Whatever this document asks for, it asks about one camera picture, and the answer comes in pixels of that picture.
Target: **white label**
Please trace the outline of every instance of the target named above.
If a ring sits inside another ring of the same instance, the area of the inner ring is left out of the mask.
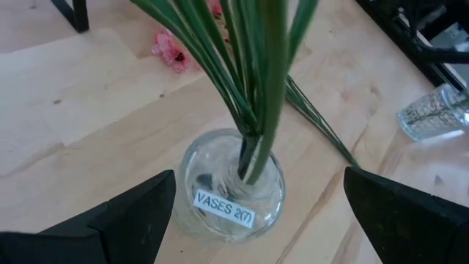
[[[193,205],[247,228],[252,228],[256,215],[254,211],[248,208],[201,189],[197,190]]]

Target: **wooden table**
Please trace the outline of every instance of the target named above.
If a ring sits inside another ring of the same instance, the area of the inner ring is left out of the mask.
[[[154,21],[124,0],[88,8],[92,30],[76,35],[47,0],[0,5],[0,230],[68,219],[234,126],[203,73],[150,55]],[[469,205],[468,136],[412,144],[400,131],[396,112],[433,87],[354,1],[320,3],[292,75],[364,169]],[[234,246],[171,222],[157,263],[379,263],[344,197],[345,162],[289,106],[274,152],[287,200],[268,234]]]

